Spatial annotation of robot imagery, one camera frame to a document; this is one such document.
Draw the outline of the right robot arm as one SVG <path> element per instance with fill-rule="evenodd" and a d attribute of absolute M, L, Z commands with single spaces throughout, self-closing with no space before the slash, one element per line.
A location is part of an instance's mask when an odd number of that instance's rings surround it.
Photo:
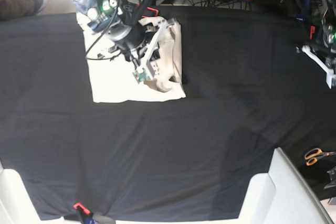
<path fill-rule="evenodd" d="M 85 20 L 83 30 L 89 30 L 99 37 L 86 51 L 88 60 L 114 59 L 102 53 L 96 56 L 90 54 L 93 47 L 106 37 L 116 46 L 119 54 L 125 56 L 126 61 L 139 66 L 141 59 L 149 48 L 154 37 L 156 27 L 149 23 L 140 24 L 145 10 L 154 0 L 142 0 L 139 5 L 127 0 L 71 0 L 75 7 L 78 20 Z"/>

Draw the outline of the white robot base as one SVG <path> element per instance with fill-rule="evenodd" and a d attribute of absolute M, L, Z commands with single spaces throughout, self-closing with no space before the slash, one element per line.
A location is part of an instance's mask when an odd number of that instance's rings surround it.
<path fill-rule="evenodd" d="M 19 173 L 1 166 L 1 224 L 64 222 L 62 218 L 42 221 Z"/>
<path fill-rule="evenodd" d="M 331 223 L 288 156 L 273 146 L 168 146 L 120 168 L 116 223 Z"/>

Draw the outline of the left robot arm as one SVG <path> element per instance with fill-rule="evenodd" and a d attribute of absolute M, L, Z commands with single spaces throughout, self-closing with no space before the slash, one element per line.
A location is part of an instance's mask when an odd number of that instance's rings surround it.
<path fill-rule="evenodd" d="M 308 33 L 300 51 L 326 73 L 335 74 L 335 0 L 294 0 L 296 19 Z"/>

